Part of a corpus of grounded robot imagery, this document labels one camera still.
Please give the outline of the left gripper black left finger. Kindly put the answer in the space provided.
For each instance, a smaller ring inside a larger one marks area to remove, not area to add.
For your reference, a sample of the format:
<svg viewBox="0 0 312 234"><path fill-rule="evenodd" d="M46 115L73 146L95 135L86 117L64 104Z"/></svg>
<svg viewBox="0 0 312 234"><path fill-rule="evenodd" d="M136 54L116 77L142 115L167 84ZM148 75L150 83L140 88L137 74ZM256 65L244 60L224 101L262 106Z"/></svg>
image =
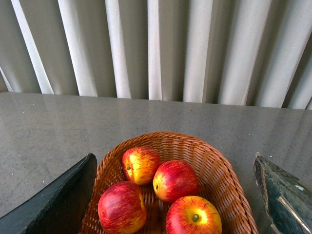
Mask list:
<svg viewBox="0 0 312 234"><path fill-rule="evenodd" d="M2 234L77 234L93 193L92 153L0 219Z"/></svg>

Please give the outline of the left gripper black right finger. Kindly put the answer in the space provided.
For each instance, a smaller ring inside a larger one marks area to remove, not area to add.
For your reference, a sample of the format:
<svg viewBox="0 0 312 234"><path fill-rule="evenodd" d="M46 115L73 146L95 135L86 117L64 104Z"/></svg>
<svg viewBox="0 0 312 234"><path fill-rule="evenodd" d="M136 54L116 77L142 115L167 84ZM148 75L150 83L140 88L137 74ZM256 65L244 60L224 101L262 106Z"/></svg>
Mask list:
<svg viewBox="0 0 312 234"><path fill-rule="evenodd" d="M274 232L310 234L312 191L260 153L255 154L253 170Z"/></svg>

